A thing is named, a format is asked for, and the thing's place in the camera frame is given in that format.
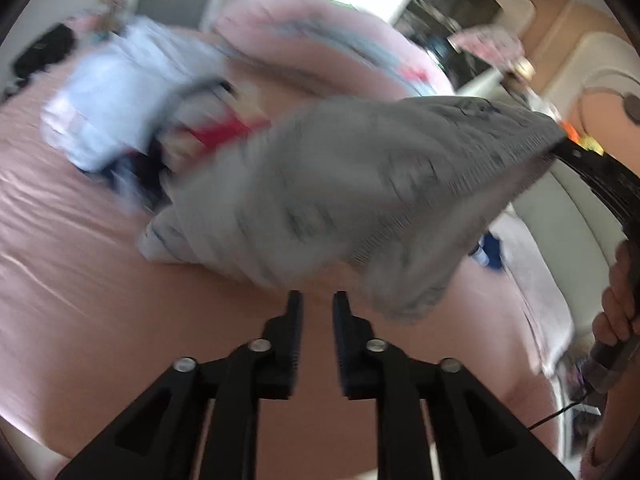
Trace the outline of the person's right hand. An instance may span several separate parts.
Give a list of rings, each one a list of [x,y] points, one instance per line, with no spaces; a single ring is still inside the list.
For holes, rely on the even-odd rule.
[[[614,347],[639,333],[639,315],[631,284],[634,245],[623,242],[616,249],[615,262],[608,274],[608,287],[602,295],[602,311],[592,322],[593,335],[601,344]]]

